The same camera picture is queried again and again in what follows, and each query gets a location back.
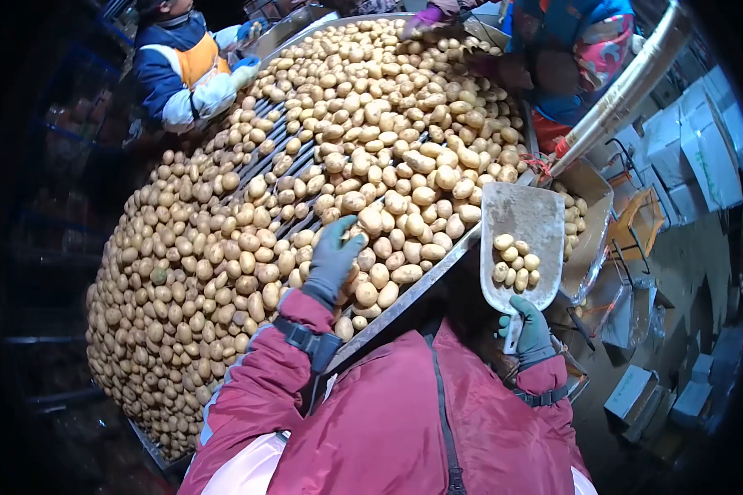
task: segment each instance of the strap buckle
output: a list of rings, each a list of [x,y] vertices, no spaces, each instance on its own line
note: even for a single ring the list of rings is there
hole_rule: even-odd
[[[522,401],[524,401],[526,404],[528,404],[531,407],[540,407],[542,405],[554,405],[556,402],[565,398],[568,394],[566,384],[562,385],[561,387],[555,390],[546,391],[544,394],[540,394],[540,395],[527,394],[525,391],[522,391],[520,389],[515,389],[514,392],[517,397],[519,397]]]
[[[308,355],[311,370],[317,375],[325,372],[330,360],[343,344],[341,339],[332,333],[315,335],[305,326],[288,322],[283,318],[276,319],[275,326],[284,334],[287,344],[297,347]]]

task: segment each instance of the blue glove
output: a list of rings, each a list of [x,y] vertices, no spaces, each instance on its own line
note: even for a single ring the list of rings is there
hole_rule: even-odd
[[[267,19],[251,19],[237,29],[237,43],[247,45],[256,40],[267,29]]]
[[[556,355],[551,345],[551,332],[547,328],[547,322],[542,311],[536,309],[531,302],[526,301],[519,295],[513,295],[509,302],[512,307],[523,314],[523,331],[517,342],[517,359],[520,361],[520,370],[525,370],[534,364],[544,361]],[[504,314],[498,319],[501,328],[498,329],[499,337],[509,334],[509,316]]]
[[[362,235],[356,235],[341,245],[341,235],[357,219],[356,215],[350,214],[325,227],[314,248],[308,278],[303,284],[304,294],[313,297],[331,311],[336,305],[338,291],[353,266],[353,260],[363,249]]]
[[[238,63],[231,66],[231,84],[234,89],[239,91],[248,84],[252,83],[259,73],[261,61],[258,57],[245,57]]]

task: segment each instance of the gray glove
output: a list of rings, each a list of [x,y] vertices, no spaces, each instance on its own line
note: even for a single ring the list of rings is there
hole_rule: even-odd
[[[547,322],[542,312],[519,295],[513,295],[509,302],[512,307],[523,314],[523,331],[520,340],[517,342],[517,359],[520,361],[520,370],[523,371],[534,364],[555,356],[556,351],[551,345],[551,332],[547,328]],[[506,337],[509,334],[509,320],[507,314],[498,319],[498,324],[501,325],[501,328],[498,329],[499,337]]]
[[[303,284],[304,294],[316,299],[331,311],[336,305],[338,291],[353,266],[353,260],[363,248],[362,235],[357,235],[341,245],[341,235],[357,219],[356,215],[350,214],[325,227],[314,248],[308,278]]]

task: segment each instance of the scoop handle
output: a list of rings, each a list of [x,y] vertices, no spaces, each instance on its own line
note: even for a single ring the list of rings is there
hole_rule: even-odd
[[[523,315],[516,311],[515,314],[509,315],[509,332],[504,341],[504,354],[517,353],[517,342],[520,340],[521,332],[523,332]]]

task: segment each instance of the white sleeve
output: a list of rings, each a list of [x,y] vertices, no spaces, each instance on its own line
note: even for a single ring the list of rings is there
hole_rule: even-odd
[[[215,38],[215,43],[218,44],[221,50],[225,50],[232,43],[237,43],[237,31],[240,27],[240,25],[229,26],[212,34],[212,37]]]
[[[209,120],[227,110],[236,98],[237,90],[229,74],[216,74],[205,84],[196,86],[192,93],[190,90],[181,90],[173,94],[162,109],[162,126],[170,132],[185,133],[196,125],[193,108],[199,119]]]

